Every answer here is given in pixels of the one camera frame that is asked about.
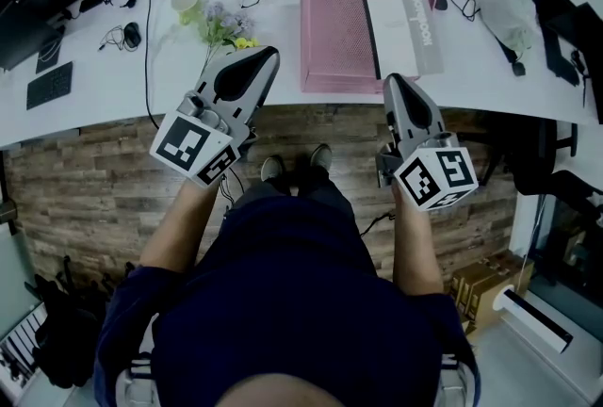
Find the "pink mesh tray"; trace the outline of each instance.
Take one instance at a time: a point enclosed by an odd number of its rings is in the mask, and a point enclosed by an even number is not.
[[[304,92],[383,93],[363,0],[301,0],[301,65]]]

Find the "cup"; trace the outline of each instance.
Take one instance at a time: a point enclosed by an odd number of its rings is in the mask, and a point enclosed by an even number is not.
[[[181,25],[188,25],[201,13],[201,0],[171,0],[171,7],[178,13]]]

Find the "floor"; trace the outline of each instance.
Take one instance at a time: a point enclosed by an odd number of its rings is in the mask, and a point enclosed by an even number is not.
[[[481,114],[444,111],[450,131],[481,129]],[[382,106],[266,106],[256,117],[261,139],[235,165],[243,185],[259,180],[263,160],[280,154],[288,168],[321,142],[334,151],[331,177],[351,201],[364,231],[393,208],[391,191],[378,189],[374,155],[389,140]],[[86,127],[78,138],[45,139],[5,154],[8,191],[18,205],[17,226],[28,238],[35,270],[47,278],[72,259],[78,283],[113,280],[139,253],[176,195],[183,178],[148,155],[154,137],[148,119]],[[468,144],[478,177],[488,150]],[[231,176],[230,189],[240,194]],[[516,191],[502,169],[451,208],[432,213],[438,259],[445,277],[455,269],[505,249],[513,225]],[[216,238],[227,205],[222,197],[209,221],[200,256]],[[375,268],[391,278],[393,221],[383,220],[365,236]]]

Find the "black keyboard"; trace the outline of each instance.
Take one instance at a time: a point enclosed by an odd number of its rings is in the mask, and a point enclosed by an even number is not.
[[[27,110],[54,101],[72,91],[73,62],[32,80],[27,86]]]

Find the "plastic bag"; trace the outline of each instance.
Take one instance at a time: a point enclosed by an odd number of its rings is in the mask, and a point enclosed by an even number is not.
[[[538,24],[532,0],[478,0],[481,18],[504,45],[519,56],[531,48]]]

